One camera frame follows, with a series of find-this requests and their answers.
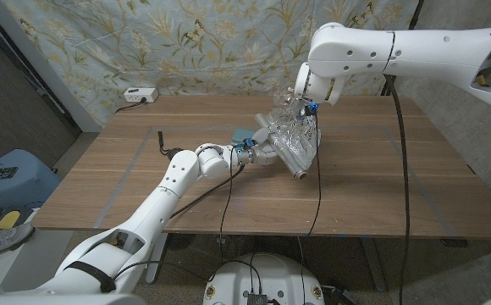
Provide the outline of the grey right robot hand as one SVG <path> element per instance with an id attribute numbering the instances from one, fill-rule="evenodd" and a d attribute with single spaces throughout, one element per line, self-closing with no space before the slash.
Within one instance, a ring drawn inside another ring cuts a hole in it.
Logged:
<path id="1" fill-rule="evenodd" d="M 316 103 L 297 97 L 294 88 L 288 87 L 287 92 L 285 95 L 285 107 L 289 109 L 296 120 L 303 120 L 306 117 L 317 115 L 318 105 Z"/>

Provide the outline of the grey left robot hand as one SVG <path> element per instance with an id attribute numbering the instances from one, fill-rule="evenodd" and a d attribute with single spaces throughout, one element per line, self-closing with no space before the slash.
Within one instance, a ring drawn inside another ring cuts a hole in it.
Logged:
<path id="1" fill-rule="evenodd" d="M 268 135 L 266 127 L 255 132 L 238 129 L 232 136 L 232 144 L 239 161 L 262 166 L 275 163 L 279 156 L 268 141 Z"/>

